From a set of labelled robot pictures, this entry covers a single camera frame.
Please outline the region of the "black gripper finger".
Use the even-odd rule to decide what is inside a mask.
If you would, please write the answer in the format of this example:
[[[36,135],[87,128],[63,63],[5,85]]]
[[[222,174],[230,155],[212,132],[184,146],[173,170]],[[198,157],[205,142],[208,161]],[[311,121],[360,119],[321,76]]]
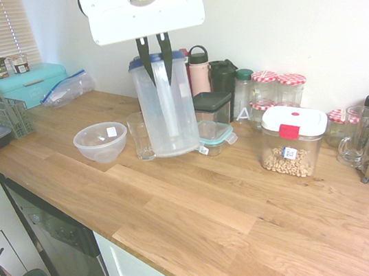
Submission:
[[[170,39],[168,37],[168,32],[157,34],[156,38],[160,46],[161,56],[164,61],[168,83],[171,84],[173,54],[172,54],[172,46],[170,44]]]
[[[151,61],[150,61],[150,52],[149,52],[147,37],[136,38],[136,44],[137,44],[137,50],[138,50],[138,54],[141,59],[141,62],[145,70],[147,71],[147,74],[150,80],[152,80],[152,83],[155,86],[156,85],[155,77],[153,75],[153,67],[151,66]]]

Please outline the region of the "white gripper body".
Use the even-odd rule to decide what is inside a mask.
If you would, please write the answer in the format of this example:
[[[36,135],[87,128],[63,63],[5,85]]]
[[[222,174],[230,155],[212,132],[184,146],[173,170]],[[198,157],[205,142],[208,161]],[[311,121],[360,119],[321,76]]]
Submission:
[[[200,25],[202,0],[78,0],[94,42],[110,45]]]

